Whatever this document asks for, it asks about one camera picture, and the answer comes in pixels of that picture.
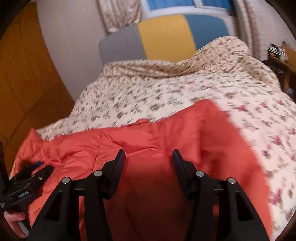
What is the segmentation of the person's left hand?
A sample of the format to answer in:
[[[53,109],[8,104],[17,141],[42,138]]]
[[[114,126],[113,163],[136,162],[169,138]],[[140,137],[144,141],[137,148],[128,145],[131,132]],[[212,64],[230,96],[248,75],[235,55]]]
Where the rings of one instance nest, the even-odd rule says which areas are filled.
[[[26,238],[26,234],[22,231],[20,228],[18,222],[21,222],[25,220],[26,215],[23,212],[4,212],[4,217],[6,221],[8,222],[11,229],[14,231],[14,233],[20,237],[20,238]]]

